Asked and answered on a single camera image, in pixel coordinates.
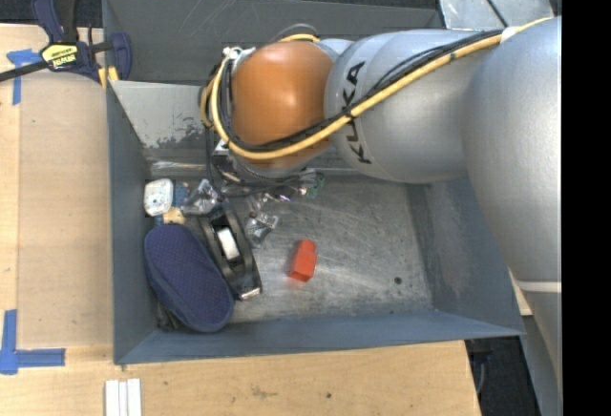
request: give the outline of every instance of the blue fabric object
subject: blue fabric object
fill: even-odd
[[[40,55],[37,52],[33,52],[32,49],[8,52],[7,58],[17,68],[22,65],[37,63],[42,59]],[[16,106],[19,102],[21,102],[21,77],[17,76],[12,84],[12,105]]]
[[[234,297],[203,242],[186,226],[163,224],[144,239],[146,274],[159,301],[187,327],[223,328]]]
[[[64,365],[65,348],[44,350],[17,350],[17,311],[12,309],[4,313],[2,330],[2,349],[0,350],[0,374],[15,375],[19,368],[34,366]]]

